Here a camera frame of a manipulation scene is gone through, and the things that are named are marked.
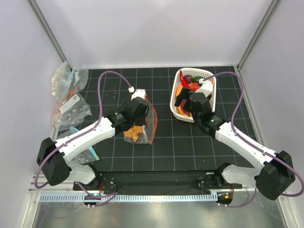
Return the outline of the red chili pepper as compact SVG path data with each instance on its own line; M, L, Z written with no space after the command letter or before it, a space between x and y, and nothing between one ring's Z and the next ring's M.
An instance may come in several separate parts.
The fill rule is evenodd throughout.
M187 89L190 89L190 86L189 84L186 82L183 74L182 74L182 71L180 70L180 81L181 81L181 84L183 85L183 87L187 88Z

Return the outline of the yellow orange ginger root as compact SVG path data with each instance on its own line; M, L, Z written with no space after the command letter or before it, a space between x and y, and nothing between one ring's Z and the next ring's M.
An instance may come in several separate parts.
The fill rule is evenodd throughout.
M142 126L134 126L133 128L125 131L123 133L123 139L128 143L138 143L143 135L143 127Z

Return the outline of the clear zip bag orange zipper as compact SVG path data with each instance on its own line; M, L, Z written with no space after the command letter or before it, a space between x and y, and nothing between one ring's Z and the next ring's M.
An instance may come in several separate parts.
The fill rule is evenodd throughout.
M156 110L154 109L153 105L149 101L149 99L146 97L146 101L149 103L149 111L146 116L146 125L142 126L143 127L143 135L142 138L139 140L137 143L133 144L152 144L155 133L156 133L156 128L158 124L158 117Z

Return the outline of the white perforated plastic basket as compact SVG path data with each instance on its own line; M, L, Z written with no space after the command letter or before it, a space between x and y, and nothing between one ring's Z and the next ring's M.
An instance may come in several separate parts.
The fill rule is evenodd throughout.
M210 80L213 84L213 92L207 98L209 99L209 103L212 109L212 114L215 112L215 103L216 103L216 89L217 89L217 80L213 76L213 74L209 71L202 70L202 69L197 69L197 68L181 68L178 69L178 71L175 74L174 82L173 82L173 87L172 87L172 92L171 92L171 100L170 100L170 109L171 112L173 113L174 117L178 120L193 123L193 118L192 114L190 112L190 101L189 99L183 100L180 107L182 108L182 111L184 112L184 115L180 115L177 112L177 107L174 106L175 104L175 95L176 95L176 89L178 86L181 84L180 81L180 70L182 71L183 76L185 75L191 75L192 77L196 76L202 76L204 77L204 80ZM195 93L195 91L190 89L190 95Z

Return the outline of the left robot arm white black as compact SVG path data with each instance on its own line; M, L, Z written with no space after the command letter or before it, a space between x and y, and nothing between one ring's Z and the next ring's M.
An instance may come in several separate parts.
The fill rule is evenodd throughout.
M39 174L43 173L47 184L56 186L66 180L80 182L90 190L99 188L101 179L92 165L73 163L72 160L89 147L134 126L146 124L149 102L145 98L133 98L130 103L122 105L117 111L106 117L100 117L95 123L68 137L53 141L46 138L41 142L37 156L38 172L34 185L38 184Z

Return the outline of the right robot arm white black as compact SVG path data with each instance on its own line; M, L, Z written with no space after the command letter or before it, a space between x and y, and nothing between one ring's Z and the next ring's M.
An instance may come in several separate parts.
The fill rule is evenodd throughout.
M212 111L210 97L183 87L178 95L173 95L172 104L191 113L192 121L201 132L227 145L252 165L252 168L220 166L214 176L215 185L219 188L230 183L247 185L257 188L264 197L276 200L295 181L290 154L275 152L242 133L232 122Z

